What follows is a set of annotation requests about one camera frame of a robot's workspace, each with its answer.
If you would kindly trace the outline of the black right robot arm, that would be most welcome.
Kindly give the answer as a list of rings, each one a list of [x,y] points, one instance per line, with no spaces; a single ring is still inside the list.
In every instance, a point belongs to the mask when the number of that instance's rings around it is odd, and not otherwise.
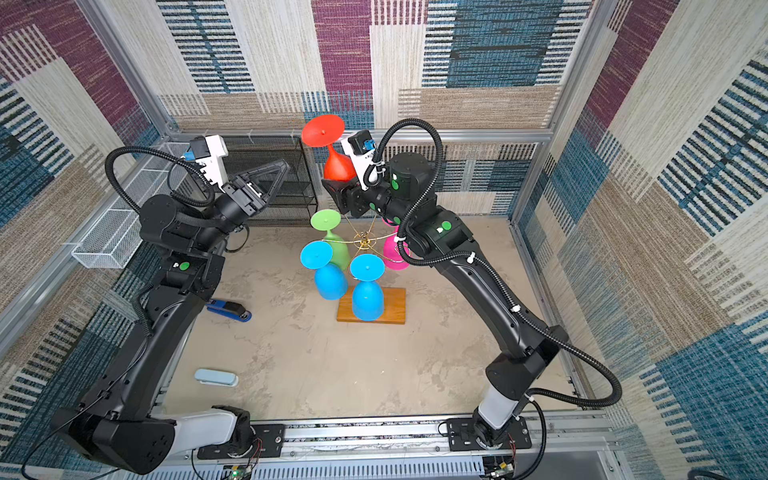
[[[409,252],[444,276],[493,334],[500,353],[486,368],[489,386],[473,421],[479,444],[494,448],[507,441],[507,430],[528,403],[532,384],[568,335],[533,315],[498,275],[488,272],[470,229],[427,189],[434,176],[435,168],[425,157],[401,153],[389,161],[382,182],[374,187],[358,179],[322,184],[341,213],[358,218],[373,211],[403,228]]]

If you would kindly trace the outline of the red plastic wine glass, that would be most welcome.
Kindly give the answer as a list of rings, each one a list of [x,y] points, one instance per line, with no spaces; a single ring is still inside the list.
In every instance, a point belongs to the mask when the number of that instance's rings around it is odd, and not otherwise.
[[[351,159],[336,151],[334,144],[339,141],[345,130],[343,119],[337,115],[326,114],[310,120],[303,128],[301,139],[312,148],[326,147],[328,159],[323,169],[325,180],[348,182],[356,177]]]

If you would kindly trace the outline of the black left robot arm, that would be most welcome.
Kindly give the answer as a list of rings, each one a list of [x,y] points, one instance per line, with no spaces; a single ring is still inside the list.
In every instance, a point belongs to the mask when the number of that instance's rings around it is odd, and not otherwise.
[[[158,248],[161,266],[132,300],[138,323],[104,375],[77,407],[53,416],[52,429],[70,448],[137,474],[185,450],[252,450],[255,433],[243,409],[217,405],[169,418],[155,418],[152,410],[166,368],[218,287],[229,234],[266,209],[288,172],[288,164],[278,160],[238,175],[203,210],[169,194],[139,207],[140,236]]]

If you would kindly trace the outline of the magenta plastic wine glass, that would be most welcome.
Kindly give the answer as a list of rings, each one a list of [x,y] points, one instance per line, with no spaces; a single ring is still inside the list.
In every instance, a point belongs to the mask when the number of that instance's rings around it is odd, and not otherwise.
[[[382,256],[385,266],[390,270],[401,271],[409,267],[409,264],[403,260],[399,253],[395,233],[385,239]]]

